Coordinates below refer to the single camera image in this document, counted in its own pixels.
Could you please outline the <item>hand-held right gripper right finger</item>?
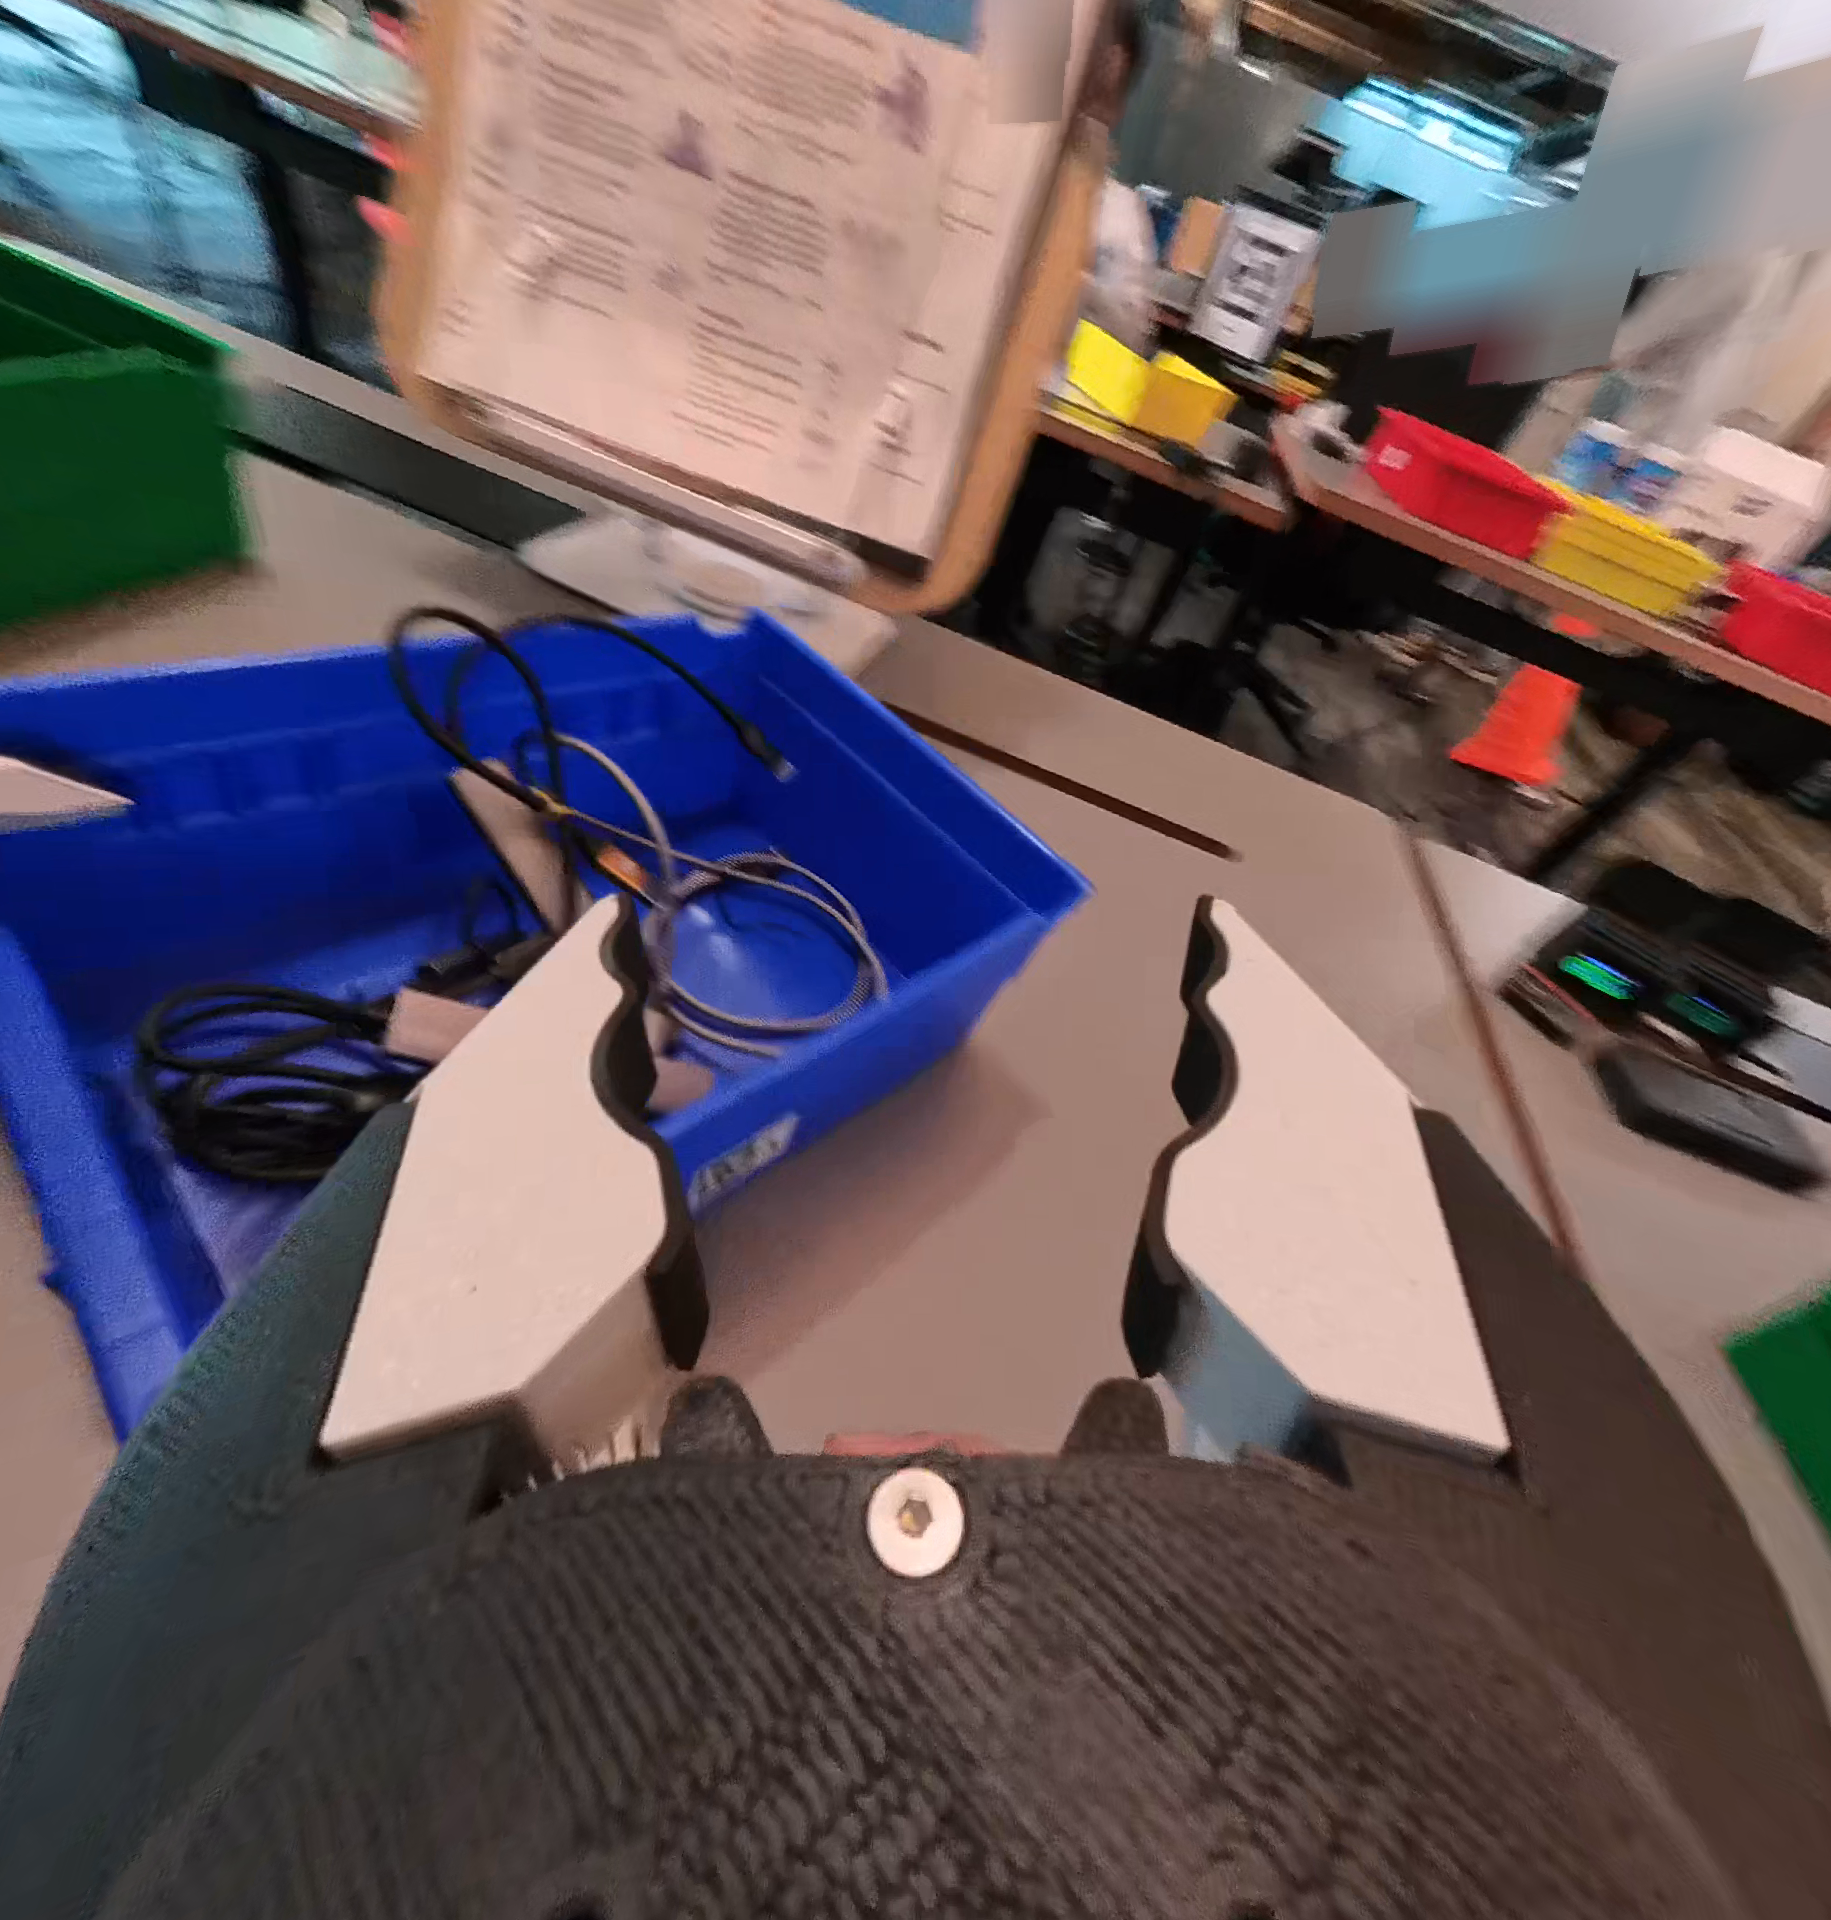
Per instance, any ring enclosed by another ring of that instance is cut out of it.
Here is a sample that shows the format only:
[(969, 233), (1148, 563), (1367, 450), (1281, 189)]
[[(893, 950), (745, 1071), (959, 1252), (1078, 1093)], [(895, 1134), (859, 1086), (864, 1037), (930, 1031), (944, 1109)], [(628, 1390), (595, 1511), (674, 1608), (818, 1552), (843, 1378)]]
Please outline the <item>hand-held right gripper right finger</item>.
[(1180, 962), (1180, 1051), (1123, 1282), (1123, 1348), (1180, 1457), (1333, 1430), (1504, 1459), (1512, 1424), (1410, 1086), (1220, 895)]

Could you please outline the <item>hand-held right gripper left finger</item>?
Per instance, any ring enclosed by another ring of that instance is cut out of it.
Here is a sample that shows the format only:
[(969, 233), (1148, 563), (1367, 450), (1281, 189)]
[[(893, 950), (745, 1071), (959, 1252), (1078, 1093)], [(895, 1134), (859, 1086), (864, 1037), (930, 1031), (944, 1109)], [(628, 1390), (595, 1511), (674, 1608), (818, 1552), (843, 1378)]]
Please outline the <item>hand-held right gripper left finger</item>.
[(606, 895), (414, 1097), (321, 1415), (333, 1459), (476, 1424), (561, 1476), (654, 1457), (715, 1325), (654, 1076), (640, 908)]

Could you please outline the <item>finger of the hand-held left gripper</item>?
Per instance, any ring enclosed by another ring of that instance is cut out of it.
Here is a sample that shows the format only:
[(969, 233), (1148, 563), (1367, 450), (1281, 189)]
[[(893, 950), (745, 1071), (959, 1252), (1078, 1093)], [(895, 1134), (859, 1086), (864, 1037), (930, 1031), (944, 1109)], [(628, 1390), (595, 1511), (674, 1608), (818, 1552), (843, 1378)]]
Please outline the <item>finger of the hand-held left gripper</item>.
[(0, 755), (0, 833), (128, 818), (134, 797)]

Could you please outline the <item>green plastic bin with divider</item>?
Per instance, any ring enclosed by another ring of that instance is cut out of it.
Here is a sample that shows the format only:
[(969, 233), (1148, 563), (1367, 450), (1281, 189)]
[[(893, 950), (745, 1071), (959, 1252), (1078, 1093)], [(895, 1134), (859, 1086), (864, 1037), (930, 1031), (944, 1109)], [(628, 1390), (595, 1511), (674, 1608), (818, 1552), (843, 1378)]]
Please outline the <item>green plastic bin with divider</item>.
[(1724, 1362), (1831, 1533), (1831, 1288), (1739, 1329)]

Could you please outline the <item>black electronic device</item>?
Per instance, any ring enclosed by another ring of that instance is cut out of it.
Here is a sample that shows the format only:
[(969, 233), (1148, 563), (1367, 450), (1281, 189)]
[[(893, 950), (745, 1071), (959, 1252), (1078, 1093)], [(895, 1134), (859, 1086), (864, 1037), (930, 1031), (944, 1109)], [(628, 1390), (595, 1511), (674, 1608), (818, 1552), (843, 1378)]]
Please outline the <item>black electronic device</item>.
[(1818, 1140), (1744, 1060), (1778, 1035), (1774, 997), (1822, 962), (1831, 944), (1765, 903), (1613, 860), (1499, 997), (1590, 1064), (1622, 1128), (1774, 1193), (1818, 1193), (1831, 1180)]

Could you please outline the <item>blue plastic bin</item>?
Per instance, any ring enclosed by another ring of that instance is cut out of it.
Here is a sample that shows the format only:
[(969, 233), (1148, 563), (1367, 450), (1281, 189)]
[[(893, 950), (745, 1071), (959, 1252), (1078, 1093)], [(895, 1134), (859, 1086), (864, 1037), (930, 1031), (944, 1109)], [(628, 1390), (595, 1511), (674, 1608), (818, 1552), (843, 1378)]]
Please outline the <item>blue plastic bin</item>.
[(300, 1193), (405, 1064), (363, 1045), (400, 991), (491, 1006), (545, 935), (561, 851), (519, 883), (442, 737), (550, 785), (674, 878), (717, 883), (654, 954), (715, 1086), (659, 1120), (692, 1214), (835, 1134), (944, 1051), (1087, 903), (1087, 883), (798, 631), (522, 621), (522, 671), (459, 618), (400, 651), (0, 683), (0, 755), (134, 797), (0, 833), (0, 1124), (111, 1435), (161, 1402)]

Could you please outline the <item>orange traffic cone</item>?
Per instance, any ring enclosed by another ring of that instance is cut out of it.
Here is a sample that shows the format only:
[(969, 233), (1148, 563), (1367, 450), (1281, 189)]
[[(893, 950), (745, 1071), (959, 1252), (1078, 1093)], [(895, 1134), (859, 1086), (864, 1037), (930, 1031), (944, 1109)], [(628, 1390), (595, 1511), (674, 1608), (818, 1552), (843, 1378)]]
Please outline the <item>orange traffic cone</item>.
[(1552, 785), (1561, 778), (1561, 744), (1573, 727), (1573, 711), (1586, 701), (1586, 688), (1567, 676), (1552, 676), (1542, 664), (1520, 664), (1482, 723), (1453, 744), (1453, 766), (1480, 769), (1504, 785)]

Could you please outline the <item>clear stand base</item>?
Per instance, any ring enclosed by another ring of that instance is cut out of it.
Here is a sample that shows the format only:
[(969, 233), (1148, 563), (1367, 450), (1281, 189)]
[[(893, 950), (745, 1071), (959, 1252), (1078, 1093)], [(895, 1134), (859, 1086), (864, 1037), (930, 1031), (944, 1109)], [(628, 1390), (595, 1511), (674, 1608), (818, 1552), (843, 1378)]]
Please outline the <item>clear stand base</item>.
[(618, 618), (692, 612), (730, 631), (767, 612), (843, 676), (869, 671), (895, 637), (888, 612), (623, 508), (522, 540), (519, 563)]

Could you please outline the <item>long background work table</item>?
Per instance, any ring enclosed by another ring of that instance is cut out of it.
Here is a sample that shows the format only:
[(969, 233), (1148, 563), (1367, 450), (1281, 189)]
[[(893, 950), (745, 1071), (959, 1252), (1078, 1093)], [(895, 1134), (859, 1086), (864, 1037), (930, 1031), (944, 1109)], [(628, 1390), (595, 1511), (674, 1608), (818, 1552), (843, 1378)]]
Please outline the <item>long background work table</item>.
[(1364, 460), (1327, 454), (1298, 423), (1273, 426), (1273, 454), (1307, 513), (1410, 554), (1390, 593), (1396, 609), (1655, 723), (1655, 737), (1586, 812), (1512, 867), (1515, 878), (1561, 886), (1707, 744), (1755, 748), (1784, 733), (1799, 733), (1810, 748), (1831, 744), (1828, 689), (1744, 660), (1712, 630), (1637, 612), (1532, 561), (1418, 524), (1382, 498)]

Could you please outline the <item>yellow plastic bin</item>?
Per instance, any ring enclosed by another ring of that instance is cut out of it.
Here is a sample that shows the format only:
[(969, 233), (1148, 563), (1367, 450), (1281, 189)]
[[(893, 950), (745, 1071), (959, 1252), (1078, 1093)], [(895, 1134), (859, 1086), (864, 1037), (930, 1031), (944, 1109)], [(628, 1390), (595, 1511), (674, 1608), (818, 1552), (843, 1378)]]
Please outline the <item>yellow plastic bin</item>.
[(1679, 618), (1707, 593), (1721, 593), (1724, 563), (1671, 540), (1652, 516), (1637, 516), (1604, 498), (1557, 487), (1561, 513), (1537, 542), (1537, 563), (1576, 593), (1622, 602), (1645, 618)]
[(1236, 392), (1216, 377), (1177, 355), (1140, 360), (1099, 320), (1074, 328), (1065, 392), (1113, 426), (1180, 450), (1206, 450), (1236, 414)]

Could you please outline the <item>red plastic bin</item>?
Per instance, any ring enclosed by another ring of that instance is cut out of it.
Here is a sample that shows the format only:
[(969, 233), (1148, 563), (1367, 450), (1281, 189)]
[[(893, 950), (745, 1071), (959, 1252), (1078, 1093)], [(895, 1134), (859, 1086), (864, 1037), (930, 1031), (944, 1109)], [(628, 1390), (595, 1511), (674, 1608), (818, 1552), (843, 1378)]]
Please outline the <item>red plastic bin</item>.
[(1721, 642), (1794, 688), (1831, 697), (1831, 596), (1765, 563), (1724, 571)]
[(1504, 561), (1537, 561), (1567, 516), (1567, 498), (1532, 471), (1396, 407), (1379, 414), (1364, 471), (1400, 513)]

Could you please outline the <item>white cardboard box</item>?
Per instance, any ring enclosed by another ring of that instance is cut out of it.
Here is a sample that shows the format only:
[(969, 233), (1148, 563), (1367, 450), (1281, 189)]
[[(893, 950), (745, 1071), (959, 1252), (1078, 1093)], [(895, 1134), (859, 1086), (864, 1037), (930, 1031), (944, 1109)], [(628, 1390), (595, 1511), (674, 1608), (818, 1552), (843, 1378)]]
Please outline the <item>white cardboard box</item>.
[(1655, 524), (1716, 563), (1788, 571), (1831, 526), (1831, 471), (1744, 426), (1716, 426)]

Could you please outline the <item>wooden clipboard with paper sheet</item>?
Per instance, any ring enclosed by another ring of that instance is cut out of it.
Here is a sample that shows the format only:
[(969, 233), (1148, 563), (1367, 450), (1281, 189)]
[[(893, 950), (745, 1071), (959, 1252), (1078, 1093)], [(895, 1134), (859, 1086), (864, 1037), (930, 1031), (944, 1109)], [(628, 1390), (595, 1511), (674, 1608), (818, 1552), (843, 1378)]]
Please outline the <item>wooden clipboard with paper sheet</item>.
[(1107, 3), (417, 3), (375, 337), (442, 432), (877, 612), (985, 571)]

